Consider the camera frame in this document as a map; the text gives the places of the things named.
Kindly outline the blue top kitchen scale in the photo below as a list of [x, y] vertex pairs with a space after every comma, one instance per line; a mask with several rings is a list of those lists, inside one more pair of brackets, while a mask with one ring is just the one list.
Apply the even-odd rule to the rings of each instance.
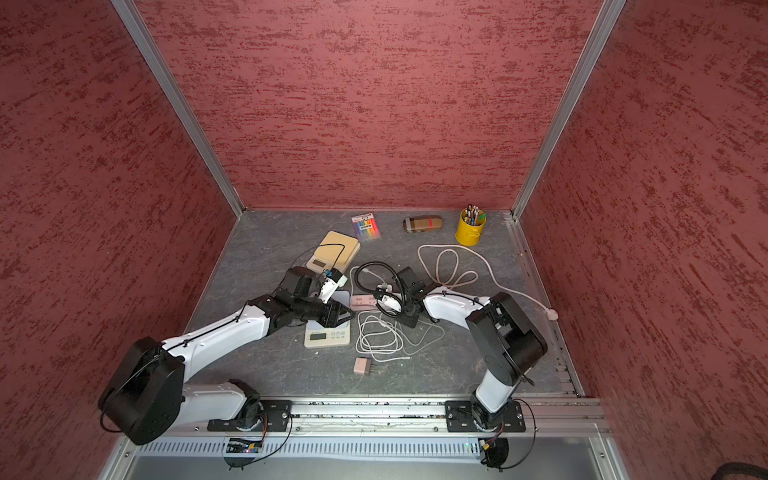
[[305, 325], [304, 346], [307, 349], [348, 346], [351, 342], [351, 324], [353, 312], [342, 310], [340, 320], [335, 327], [323, 327], [317, 321], [308, 321]]

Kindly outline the white charger adapter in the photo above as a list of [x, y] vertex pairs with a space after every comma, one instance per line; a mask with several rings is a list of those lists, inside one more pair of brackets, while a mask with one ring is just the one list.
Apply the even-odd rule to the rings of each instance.
[[388, 311], [399, 312], [401, 310], [401, 301], [398, 295], [382, 293], [381, 298], [378, 299], [377, 302], [382, 308]]

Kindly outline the pink power strip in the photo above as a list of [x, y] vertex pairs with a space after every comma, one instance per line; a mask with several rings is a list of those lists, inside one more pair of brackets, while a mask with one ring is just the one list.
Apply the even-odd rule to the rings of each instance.
[[351, 295], [349, 307], [356, 312], [374, 311], [377, 309], [377, 300], [370, 294]]

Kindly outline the pink charger adapter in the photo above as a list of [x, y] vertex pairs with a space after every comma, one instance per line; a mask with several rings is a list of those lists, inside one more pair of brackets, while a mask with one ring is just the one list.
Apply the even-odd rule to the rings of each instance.
[[372, 359], [357, 357], [353, 365], [353, 373], [359, 376], [369, 375], [372, 368]]

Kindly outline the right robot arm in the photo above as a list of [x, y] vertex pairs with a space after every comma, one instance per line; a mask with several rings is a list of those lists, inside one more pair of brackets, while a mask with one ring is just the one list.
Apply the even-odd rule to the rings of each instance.
[[395, 273], [396, 319], [413, 327], [420, 317], [469, 331], [486, 372], [470, 397], [470, 411], [481, 431], [497, 430], [512, 394], [548, 352], [543, 334], [507, 293], [471, 297], [427, 284], [409, 267]]

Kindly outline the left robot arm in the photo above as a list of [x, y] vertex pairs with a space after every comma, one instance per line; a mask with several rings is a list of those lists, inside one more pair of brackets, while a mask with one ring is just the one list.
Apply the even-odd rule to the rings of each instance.
[[267, 430], [261, 396], [244, 381], [192, 385], [190, 379], [238, 348], [295, 322], [316, 321], [326, 328], [345, 322], [352, 311], [333, 295], [347, 281], [337, 269], [318, 274], [291, 267], [272, 293], [245, 301], [221, 320], [163, 341], [136, 341], [98, 400], [102, 429], [122, 433], [136, 445], [200, 422], [217, 431]]

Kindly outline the beige kitchen scale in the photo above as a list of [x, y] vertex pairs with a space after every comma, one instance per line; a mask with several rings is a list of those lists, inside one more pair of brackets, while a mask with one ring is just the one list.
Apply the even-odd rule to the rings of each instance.
[[307, 261], [306, 267], [316, 273], [336, 269], [344, 274], [360, 248], [356, 238], [329, 231]]

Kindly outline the brown pencil case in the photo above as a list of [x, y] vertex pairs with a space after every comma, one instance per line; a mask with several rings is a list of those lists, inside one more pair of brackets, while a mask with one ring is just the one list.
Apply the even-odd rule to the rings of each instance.
[[406, 233], [422, 233], [440, 230], [444, 227], [444, 220], [439, 216], [408, 217], [403, 220], [403, 229]]

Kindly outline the colourful highlighter pack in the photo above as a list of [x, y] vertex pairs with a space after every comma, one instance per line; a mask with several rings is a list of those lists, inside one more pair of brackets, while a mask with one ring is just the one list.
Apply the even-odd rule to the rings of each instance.
[[351, 222], [360, 242], [377, 240], [381, 237], [380, 229], [372, 212], [353, 216]]

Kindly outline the yellow pen cup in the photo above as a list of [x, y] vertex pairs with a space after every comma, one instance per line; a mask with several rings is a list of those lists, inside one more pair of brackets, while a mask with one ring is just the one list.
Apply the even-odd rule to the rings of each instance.
[[468, 205], [461, 211], [455, 238], [463, 246], [479, 243], [487, 221], [487, 214], [476, 205]]

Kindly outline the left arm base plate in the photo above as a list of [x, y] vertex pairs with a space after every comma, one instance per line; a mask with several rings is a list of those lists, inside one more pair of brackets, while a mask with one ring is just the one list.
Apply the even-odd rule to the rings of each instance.
[[240, 412], [230, 420], [210, 420], [211, 432], [286, 432], [291, 418], [292, 402], [289, 400], [248, 399]]

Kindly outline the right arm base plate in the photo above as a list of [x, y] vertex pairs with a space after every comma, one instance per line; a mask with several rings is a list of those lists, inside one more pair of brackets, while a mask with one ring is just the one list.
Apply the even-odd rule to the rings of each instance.
[[447, 401], [444, 404], [447, 430], [451, 433], [522, 433], [526, 424], [517, 400], [508, 400], [502, 408], [490, 413], [479, 402]]

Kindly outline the aluminium front rail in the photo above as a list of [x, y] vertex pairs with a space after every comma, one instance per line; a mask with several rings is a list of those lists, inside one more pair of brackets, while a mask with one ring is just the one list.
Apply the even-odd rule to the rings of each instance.
[[[184, 397], [181, 412], [170, 426], [151, 421], [153, 440], [171, 435], [238, 435], [211, 432], [210, 420], [230, 420], [235, 391], [215, 393], [193, 391]], [[269, 397], [259, 400], [292, 402], [288, 428], [307, 436], [438, 436], [469, 435], [447, 430], [444, 404], [470, 400], [463, 396], [384, 396], [384, 397]], [[537, 430], [543, 437], [590, 437], [611, 435], [612, 428], [599, 400], [577, 397], [519, 397], [526, 431], [504, 433], [522, 435]]]

